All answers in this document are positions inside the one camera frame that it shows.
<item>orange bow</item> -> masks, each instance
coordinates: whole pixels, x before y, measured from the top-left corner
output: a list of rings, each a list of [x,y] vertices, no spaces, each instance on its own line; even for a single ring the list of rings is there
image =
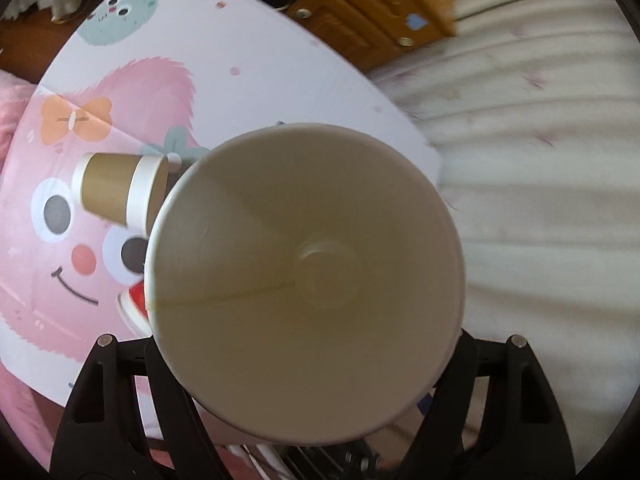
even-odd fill
[[[106,97],[91,99],[75,110],[62,96],[47,97],[40,110],[42,143],[50,146],[69,132],[87,142],[103,140],[111,131],[110,111],[111,101]]]

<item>pink cheek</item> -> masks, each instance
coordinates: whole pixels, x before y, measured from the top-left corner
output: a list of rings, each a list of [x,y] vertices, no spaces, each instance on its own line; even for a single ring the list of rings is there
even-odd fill
[[[90,276],[97,265],[95,254],[86,245],[76,245],[71,251],[71,263],[78,274]]]

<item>red tongue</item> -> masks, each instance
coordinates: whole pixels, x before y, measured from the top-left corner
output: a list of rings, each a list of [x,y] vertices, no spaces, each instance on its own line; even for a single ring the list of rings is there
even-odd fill
[[[136,305],[136,308],[140,311],[140,314],[149,319],[145,308],[145,282],[139,282],[132,286],[129,289],[129,295]]]

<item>white bedsheet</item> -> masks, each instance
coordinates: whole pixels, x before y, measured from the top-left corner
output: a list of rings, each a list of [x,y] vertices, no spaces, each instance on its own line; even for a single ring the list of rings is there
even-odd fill
[[[459,37],[370,76],[444,157],[464,327],[529,339],[580,468],[640,382],[640,44],[614,0],[458,16]]]

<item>gold paper cup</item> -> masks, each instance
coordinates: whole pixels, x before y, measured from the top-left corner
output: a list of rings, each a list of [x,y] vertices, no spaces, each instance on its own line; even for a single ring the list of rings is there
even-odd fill
[[[162,155],[87,153],[71,181],[85,210],[149,237],[164,201],[169,161]]]

